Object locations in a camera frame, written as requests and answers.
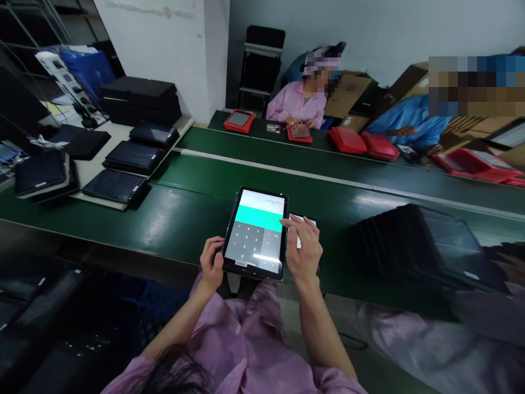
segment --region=pink shirt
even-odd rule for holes
[[[284,122],[287,117],[308,121],[315,119],[314,129],[320,129],[323,124],[326,97],[317,93],[305,103],[302,97],[304,81],[295,81],[286,85],[268,104],[267,120]]]
[[[274,283],[263,281],[248,303],[237,299],[224,301],[215,293],[187,346],[195,361],[210,374],[213,382],[210,392],[217,394],[366,394],[339,369],[310,368],[284,340],[277,288]],[[134,358],[102,394],[119,393],[131,381],[146,379],[153,364],[153,359]]]

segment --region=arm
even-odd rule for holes
[[[285,122],[286,118],[290,116],[290,114],[283,109],[284,97],[287,87],[288,86],[285,86],[268,104],[266,120]]]
[[[404,111],[413,110],[411,100],[402,100],[377,118],[366,131],[384,136],[415,134],[415,129],[409,124],[410,120],[403,116]]]
[[[432,146],[438,145],[439,140],[441,138],[441,134],[447,128],[450,119],[450,117],[441,117],[440,120],[434,124],[431,130],[429,130],[426,134],[422,135],[417,140],[415,140],[412,143],[412,145],[415,148],[421,150],[425,150]]]
[[[323,125],[324,107],[325,106],[326,106],[326,102],[323,105],[323,108],[320,109],[319,111],[317,111],[317,113],[316,113],[316,117],[314,118],[315,119],[315,123],[314,123],[314,126],[313,126],[314,129],[319,130],[321,128],[321,126]]]
[[[310,363],[316,367],[338,368],[357,380],[355,369],[339,337],[321,294],[317,266],[323,254],[319,229],[305,217],[291,215],[281,223],[288,227],[286,261],[299,290],[301,331]],[[297,249],[297,235],[301,249]]]
[[[170,345],[184,345],[191,338],[202,310],[222,283],[224,259],[221,253],[215,254],[215,252],[223,243],[224,239],[221,237],[206,241],[200,258],[202,281],[190,299],[144,349],[141,356],[156,358]]]

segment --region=workbench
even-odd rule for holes
[[[262,126],[266,132],[262,120],[252,131]],[[71,198],[34,205],[9,188],[0,193],[0,219],[175,260],[176,270],[177,262],[199,264],[204,241],[224,236],[240,186],[283,193],[291,211],[318,219],[323,292],[446,320],[453,316],[440,294],[363,275],[351,225],[415,202],[465,219],[482,245],[525,239],[518,203],[524,190],[260,139],[252,131],[192,127],[150,178],[144,200],[125,212]],[[293,283],[286,267],[283,282]]]

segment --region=calculator app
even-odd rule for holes
[[[225,257],[279,272],[284,198],[243,190]]]

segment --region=red tablet case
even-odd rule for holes
[[[448,157],[482,181],[501,183],[523,174],[487,152],[460,148],[450,153]]]
[[[366,154],[368,149],[361,136],[354,130],[331,128],[329,133],[340,151],[346,153]]]
[[[465,178],[475,178],[473,173],[469,173],[466,169],[461,167],[458,163],[444,154],[433,155],[432,158],[449,174],[462,176]]]
[[[399,151],[385,136],[364,132],[361,137],[372,157],[389,161],[398,158]]]
[[[290,127],[287,128],[287,131],[288,131],[288,139],[290,141],[294,141],[294,142],[305,142],[305,143],[312,143],[313,142],[313,138],[312,138],[312,135],[310,134],[310,137],[299,137],[299,138],[294,138],[291,136],[291,131],[290,131]]]
[[[504,183],[512,186],[525,187],[525,178],[510,178],[507,179]]]
[[[231,123],[228,123],[230,118],[236,113],[237,111],[244,113],[246,115],[250,115],[248,118],[248,121],[245,123],[244,126],[238,126]],[[250,127],[252,126],[253,120],[255,119],[255,115],[250,112],[241,111],[240,109],[234,109],[234,111],[231,113],[231,115],[227,118],[226,122],[224,122],[224,128],[231,131],[238,131],[244,134],[248,134],[250,132]]]

